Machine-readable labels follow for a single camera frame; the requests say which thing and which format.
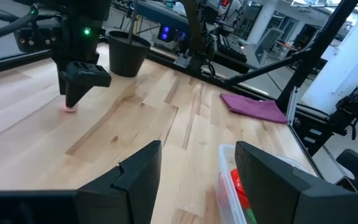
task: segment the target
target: black plant pot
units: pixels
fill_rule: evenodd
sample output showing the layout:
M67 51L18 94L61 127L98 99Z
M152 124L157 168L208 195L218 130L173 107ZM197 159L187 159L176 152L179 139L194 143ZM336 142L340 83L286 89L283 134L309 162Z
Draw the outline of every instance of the black plant pot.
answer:
M128 33L109 32L110 71L123 77L135 77L148 54L151 43L133 35L129 44Z

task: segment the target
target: pink object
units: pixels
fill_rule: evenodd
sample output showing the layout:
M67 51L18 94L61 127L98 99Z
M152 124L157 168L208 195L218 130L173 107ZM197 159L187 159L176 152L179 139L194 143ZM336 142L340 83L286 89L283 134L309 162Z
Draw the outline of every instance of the pink object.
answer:
M257 101L244 96L223 93L221 98L232 112L276 123L288 122L287 117L273 100Z
M68 108L68 107L66 106L66 104L63 104L63 110L66 111L67 113L74 113L74 112L77 111L77 109L78 109L78 105L75 105L75 106L72 107L72 108Z

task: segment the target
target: white pillar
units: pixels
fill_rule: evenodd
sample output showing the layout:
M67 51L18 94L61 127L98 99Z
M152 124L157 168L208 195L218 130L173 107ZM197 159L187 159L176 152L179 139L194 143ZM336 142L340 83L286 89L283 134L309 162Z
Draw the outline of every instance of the white pillar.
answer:
M309 106L332 114L335 104L358 85L358 21L303 95Z
M288 41L294 41L296 39L296 36L302 31L305 24L306 23L304 21L299 21Z
M264 31L269 24L271 18L274 15L274 11L277 8L278 0L265 0L262 9L256 18L255 24L252 27L251 32L247 38L247 42L251 44L257 44L260 38L262 38Z

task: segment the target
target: black metal frame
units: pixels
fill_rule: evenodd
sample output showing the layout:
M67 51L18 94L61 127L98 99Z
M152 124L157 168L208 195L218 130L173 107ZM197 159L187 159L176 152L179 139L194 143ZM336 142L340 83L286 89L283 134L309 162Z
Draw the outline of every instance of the black metal frame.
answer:
M257 77L261 74L269 72L271 70L275 70L279 67L291 64L297 60L302 60L301 65L298 67L296 72L293 74L292 78L288 82L287 86L283 90L282 94L277 99L278 107L286 112L290 93L293 90L294 86L300 86L307 78L309 72L315 65L315 63L319 60L320 56L323 54L326 47L329 45L331 40L334 38L348 15L352 12L354 7L356 6L358 0L343 0L338 5L337 9L334 11L333 16L327 22L324 27L323 32L320 34L319 38L316 39L316 42L313 45L313 48L306 50L304 52L300 52L291 57L288 57L282 61L273 63L269 66L262 67L258 70L254 70L250 73L240 75L238 77L234 77L228 80L220 80L216 77L213 77L208 72L192 72L191 70L185 69L183 67L179 67L173 63L174 59L167 57L164 54L154 52L153 50L147 55L149 60L153 60L157 63L170 67L174 70L178 70L179 72L185 73L187 75L191 75L192 77L198 78L202 81L210 83L212 85L216 85L225 90L231 91L233 93L237 93L240 95L248 96L255 100L276 100L271 96L263 95L255 90L248 89L242 85L240 82L248 80L250 78ZM108 39L106 37L100 38L101 42L108 43ZM45 58L49 58L48 50L41 52L34 52L30 54L20 54L14 55L6 58L0 58L0 72L18 67L21 65L25 65L28 63L36 62ZM323 144L333 135L333 128L328 123L326 118L322 118L316 114L307 112L302 108L297 108L295 112L296 122L294 127L290 127L291 132L293 133L295 139L298 141L300 147L305 153L307 159L312 164L315 169L317 175L319 177L323 177L317 168L316 164L312 160L311 156L313 156L317 150L323 146Z

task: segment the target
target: wood grain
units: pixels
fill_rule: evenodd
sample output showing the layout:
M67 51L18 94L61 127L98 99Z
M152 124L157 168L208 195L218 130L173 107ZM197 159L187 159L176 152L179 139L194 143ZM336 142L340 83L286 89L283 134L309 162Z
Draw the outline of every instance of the wood grain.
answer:
M108 46L98 52L108 70ZM149 60L136 78L111 75L109 88L93 88L65 113L50 59L0 73L0 190L75 189L160 139L152 223L220 223L220 144L244 140L314 174L286 125L230 113L216 86Z

